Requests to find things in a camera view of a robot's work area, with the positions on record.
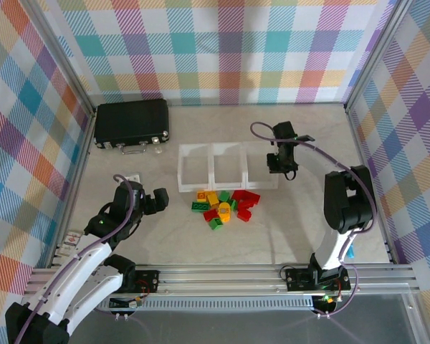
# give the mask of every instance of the red lego brick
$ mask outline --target red lego brick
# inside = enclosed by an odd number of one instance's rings
[[[246,209],[241,209],[237,212],[237,217],[244,222],[248,222],[252,217],[252,213]]]
[[[255,204],[258,204],[260,197],[261,197],[260,195],[257,195],[256,193],[253,193],[250,191],[244,192],[244,199],[248,199],[249,201],[252,200],[255,202]]]
[[[235,199],[239,203],[244,198],[244,192],[245,190],[236,190],[232,194],[231,199]]]
[[[212,210],[204,212],[204,218],[207,222],[210,222],[211,220],[213,220],[217,217],[219,217],[219,216],[218,216],[218,211],[216,209],[212,209]]]
[[[247,199],[244,201],[240,201],[239,205],[237,206],[237,210],[242,210],[242,209],[248,209],[248,208],[252,208],[256,203],[254,202],[254,200],[252,199]]]

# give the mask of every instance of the white outlet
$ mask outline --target white outlet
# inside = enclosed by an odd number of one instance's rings
[[[125,176],[126,179],[128,179],[129,181],[135,181],[137,183],[140,183],[140,174],[130,174],[129,176]]]

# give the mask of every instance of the yellow lego brick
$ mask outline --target yellow lego brick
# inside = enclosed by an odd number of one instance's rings
[[[196,195],[196,200],[198,202],[207,202],[207,195],[205,191],[198,191]]]
[[[220,203],[218,207],[218,215],[221,222],[228,222],[231,219],[231,206],[227,202]]]
[[[210,206],[214,206],[219,203],[218,197],[216,196],[216,193],[209,193],[207,194],[207,200],[210,203]]]

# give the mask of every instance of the green lego brick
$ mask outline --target green lego brick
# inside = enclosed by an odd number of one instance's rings
[[[210,204],[207,202],[193,202],[191,210],[198,213],[204,213],[205,211],[210,210]]]
[[[209,222],[210,228],[212,228],[212,231],[216,231],[217,229],[220,229],[223,226],[223,222],[221,222],[221,219],[216,217],[215,219],[212,219]]]
[[[220,202],[227,202],[229,200],[229,192],[222,191],[218,199],[220,200]]]
[[[237,201],[235,199],[230,199],[228,201],[228,203],[231,206],[231,210],[232,211],[236,211],[237,210]]]

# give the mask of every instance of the black case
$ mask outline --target black case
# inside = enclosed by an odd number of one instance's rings
[[[94,140],[98,148],[164,143],[168,139],[169,113],[164,99],[97,107]]]

